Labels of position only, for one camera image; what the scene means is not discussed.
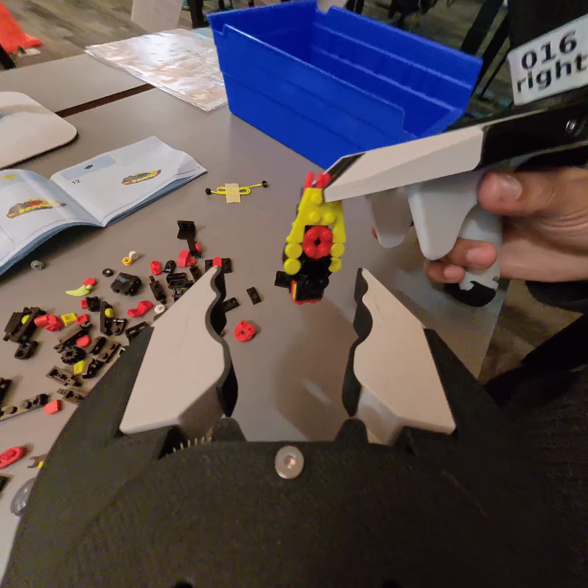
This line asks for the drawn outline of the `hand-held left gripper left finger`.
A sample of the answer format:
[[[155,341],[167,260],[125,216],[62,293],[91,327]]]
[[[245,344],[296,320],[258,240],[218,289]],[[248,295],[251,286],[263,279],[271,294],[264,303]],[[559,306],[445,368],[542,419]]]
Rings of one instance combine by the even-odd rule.
[[[211,267],[152,328],[120,430],[135,434],[176,426],[184,435],[205,435],[238,398],[227,342],[226,288],[220,267]]]

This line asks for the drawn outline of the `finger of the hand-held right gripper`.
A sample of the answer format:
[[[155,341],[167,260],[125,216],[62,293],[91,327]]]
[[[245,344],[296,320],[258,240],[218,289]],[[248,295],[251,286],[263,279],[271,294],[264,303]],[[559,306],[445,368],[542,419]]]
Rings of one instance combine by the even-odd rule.
[[[472,171],[481,160],[483,139],[483,127],[477,125],[364,152],[324,189],[324,200],[342,201]]]

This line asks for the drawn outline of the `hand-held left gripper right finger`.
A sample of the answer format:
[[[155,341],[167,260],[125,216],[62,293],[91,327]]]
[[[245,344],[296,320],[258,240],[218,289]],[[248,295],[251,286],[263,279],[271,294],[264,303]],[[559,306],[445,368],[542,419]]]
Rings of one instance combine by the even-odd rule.
[[[342,402],[370,443],[395,443],[405,428],[452,434],[456,423],[422,323],[367,269],[358,269]]]

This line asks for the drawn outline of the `pile of lego pieces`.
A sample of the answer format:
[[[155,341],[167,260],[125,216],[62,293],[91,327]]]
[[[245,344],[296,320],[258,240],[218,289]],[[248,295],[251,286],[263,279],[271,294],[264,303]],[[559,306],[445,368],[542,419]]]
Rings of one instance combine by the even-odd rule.
[[[9,504],[36,475],[78,404],[114,363],[125,329],[152,322],[150,263],[182,250],[175,219],[136,214],[107,229],[66,229],[35,261],[1,276],[1,528],[17,521]]]

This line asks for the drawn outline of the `red yellow black lego model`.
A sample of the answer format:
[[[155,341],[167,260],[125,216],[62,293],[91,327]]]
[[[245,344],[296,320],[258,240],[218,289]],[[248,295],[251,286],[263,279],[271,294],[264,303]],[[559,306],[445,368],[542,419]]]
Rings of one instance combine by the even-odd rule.
[[[346,229],[340,201],[326,202],[329,173],[306,176],[292,228],[285,240],[275,285],[289,290],[297,305],[322,300],[329,279],[342,267]]]

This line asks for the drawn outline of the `person's right forearm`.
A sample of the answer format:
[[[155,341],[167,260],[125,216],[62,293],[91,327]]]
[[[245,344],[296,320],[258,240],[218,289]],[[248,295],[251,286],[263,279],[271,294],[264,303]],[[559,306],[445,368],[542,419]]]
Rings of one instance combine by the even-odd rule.
[[[587,280],[571,282],[525,281],[532,297],[545,305],[587,314]]]

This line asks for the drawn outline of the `lego instruction booklet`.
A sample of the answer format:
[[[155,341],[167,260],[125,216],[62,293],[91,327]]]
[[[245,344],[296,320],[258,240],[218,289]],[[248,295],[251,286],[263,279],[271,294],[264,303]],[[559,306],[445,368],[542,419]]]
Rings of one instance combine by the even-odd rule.
[[[72,226],[107,227],[207,173],[155,136],[53,174],[1,171],[1,274]]]

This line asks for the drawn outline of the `person's right hand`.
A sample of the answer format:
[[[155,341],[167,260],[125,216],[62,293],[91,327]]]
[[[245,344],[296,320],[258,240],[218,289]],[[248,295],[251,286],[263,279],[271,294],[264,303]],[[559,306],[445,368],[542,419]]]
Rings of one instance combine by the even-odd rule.
[[[503,218],[500,252],[490,243],[458,239],[444,257],[424,262],[437,283],[458,283],[466,269],[500,261],[504,279],[536,282],[587,280],[587,170],[489,172],[479,184],[482,209]]]

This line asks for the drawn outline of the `blue plastic bin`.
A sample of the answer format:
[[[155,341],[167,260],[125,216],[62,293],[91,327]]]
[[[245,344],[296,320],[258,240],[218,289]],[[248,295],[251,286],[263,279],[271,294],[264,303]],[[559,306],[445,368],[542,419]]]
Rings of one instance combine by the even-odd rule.
[[[340,158],[445,131],[482,61],[316,1],[211,13],[228,106],[328,168]]]

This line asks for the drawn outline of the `silver foil sheet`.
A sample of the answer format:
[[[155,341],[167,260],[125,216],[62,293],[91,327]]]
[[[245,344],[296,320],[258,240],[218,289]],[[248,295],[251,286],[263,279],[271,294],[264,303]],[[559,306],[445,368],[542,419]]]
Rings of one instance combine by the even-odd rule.
[[[174,29],[91,45],[85,52],[205,112],[227,104],[217,48],[209,32]]]

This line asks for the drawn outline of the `white desk stand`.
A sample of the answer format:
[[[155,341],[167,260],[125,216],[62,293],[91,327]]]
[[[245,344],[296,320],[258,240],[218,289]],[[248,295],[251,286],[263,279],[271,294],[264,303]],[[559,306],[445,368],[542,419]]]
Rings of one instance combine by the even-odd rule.
[[[1,92],[1,169],[71,143],[76,128],[24,93]]]

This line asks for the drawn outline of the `orange cone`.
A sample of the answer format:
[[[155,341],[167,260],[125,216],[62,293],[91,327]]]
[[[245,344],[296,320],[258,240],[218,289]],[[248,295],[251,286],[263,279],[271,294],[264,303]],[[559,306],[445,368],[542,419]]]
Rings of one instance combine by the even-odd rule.
[[[1,46],[9,55],[21,49],[39,48],[42,41],[25,33],[9,9],[1,2]]]

